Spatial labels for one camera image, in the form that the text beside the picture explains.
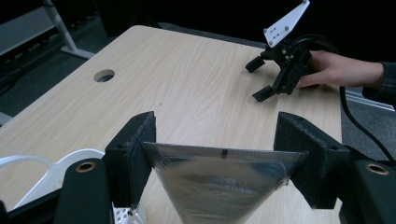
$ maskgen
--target black clamp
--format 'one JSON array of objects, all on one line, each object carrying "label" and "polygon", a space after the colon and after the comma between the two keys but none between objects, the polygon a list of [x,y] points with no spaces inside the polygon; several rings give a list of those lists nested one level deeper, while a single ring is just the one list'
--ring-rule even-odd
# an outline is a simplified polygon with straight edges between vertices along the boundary
[{"label": "black clamp", "polygon": [[295,40],[283,39],[272,49],[265,48],[265,51],[260,56],[246,65],[249,73],[264,65],[264,60],[275,61],[280,66],[280,72],[274,85],[272,87],[267,86],[253,94],[253,97],[258,102],[262,102],[275,94],[292,94],[300,78],[310,74],[309,62],[312,55],[306,45],[307,43],[317,43],[331,52],[337,52],[335,47],[326,41],[323,36],[303,35]]}]

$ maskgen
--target metal stand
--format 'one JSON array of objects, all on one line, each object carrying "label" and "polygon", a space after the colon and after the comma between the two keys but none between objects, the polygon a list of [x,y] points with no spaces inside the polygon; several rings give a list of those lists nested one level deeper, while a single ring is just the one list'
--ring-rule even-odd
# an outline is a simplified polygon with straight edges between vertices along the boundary
[{"label": "metal stand", "polygon": [[386,105],[386,104],[382,104],[382,103],[379,103],[376,101],[368,100],[368,99],[364,98],[361,95],[361,93],[357,93],[354,91],[346,91],[346,99],[348,101],[356,102],[356,103],[363,104],[363,105],[370,105],[370,106],[381,108],[381,109],[395,111],[393,109],[393,106],[391,106],[391,105]]},{"label": "metal stand", "polygon": [[76,55],[78,57],[82,57],[85,59],[90,59],[94,54],[88,52],[86,50],[78,49],[75,42],[72,39],[72,36],[67,31],[64,22],[62,21],[61,16],[59,15],[58,11],[56,10],[55,5],[52,4],[50,0],[43,0],[44,9],[46,9],[49,18],[51,19],[52,23],[56,26],[59,33],[62,35],[64,39],[64,43],[66,46],[61,48],[61,51]]}]

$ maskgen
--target black cable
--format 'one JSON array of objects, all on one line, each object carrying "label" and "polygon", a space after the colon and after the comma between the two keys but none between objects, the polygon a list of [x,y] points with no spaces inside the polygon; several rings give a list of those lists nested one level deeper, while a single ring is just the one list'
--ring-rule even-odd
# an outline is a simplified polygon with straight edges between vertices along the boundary
[{"label": "black cable", "polygon": [[352,114],[349,111],[349,108],[347,106],[347,97],[346,97],[346,88],[345,87],[340,87],[340,96],[341,96],[341,105],[344,109],[344,112],[346,113],[347,117],[350,119],[350,121],[357,127],[359,128],[362,132],[367,134],[377,145],[378,147],[382,150],[382,152],[387,156],[388,160],[390,161],[395,161],[388,152],[388,150],[382,145],[382,143],[375,137],[373,136],[369,131],[367,131],[363,126],[361,126],[355,118],[352,116]]},{"label": "black cable", "polygon": [[0,95],[9,91],[22,75],[22,67],[9,68],[7,71],[0,71]]},{"label": "black cable", "polygon": [[329,52],[336,53],[336,54],[339,53],[338,49],[335,46],[333,46],[322,35],[314,35],[314,34],[302,35],[302,36],[298,37],[297,39],[295,39],[295,41],[293,42],[293,45],[297,45],[297,44],[300,44],[300,43],[315,43],[315,44],[319,44],[319,45],[325,47]]}]

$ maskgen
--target human hand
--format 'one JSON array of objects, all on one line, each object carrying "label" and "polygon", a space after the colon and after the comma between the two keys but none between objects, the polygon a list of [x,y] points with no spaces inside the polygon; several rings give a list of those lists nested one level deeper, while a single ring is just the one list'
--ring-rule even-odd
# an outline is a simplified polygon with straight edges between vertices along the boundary
[{"label": "human hand", "polygon": [[381,63],[370,63],[344,57],[325,50],[312,50],[311,67],[314,74],[301,77],[296,88],[316,84],[346,87],[370,87],[379,90],[384,80]]}]

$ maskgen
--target round hole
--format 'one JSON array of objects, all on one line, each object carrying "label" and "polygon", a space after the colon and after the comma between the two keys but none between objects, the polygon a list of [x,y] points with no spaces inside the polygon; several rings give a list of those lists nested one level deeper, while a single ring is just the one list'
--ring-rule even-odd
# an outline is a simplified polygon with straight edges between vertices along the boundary
[{"label": "round hole", "polygon": [[377,164],[367,164],[366,165],[367,170],[376,173],[378,175],[388,175],[389,171],[385,169],[384,167],[377,165]]},{"label": "round hole", "polygon": [[95,166],[96,166],[96,163],[94,163],[94,162],[91,162],[91,161],[83,162],[78,167],[76,167],[76,171],[79,173],[88,172],[88,171],[92,170],[93,168],[95,168]]},{"label": "round hole", "polygon": [[95,80],[97,82],[107,82],[111,78],[113,78],[114,75],[115,75],[115,73],[113,70],[105,69],[105,70],[102,70],[102,71],[96,73],[96,75],[93,76],[93,80]]}]

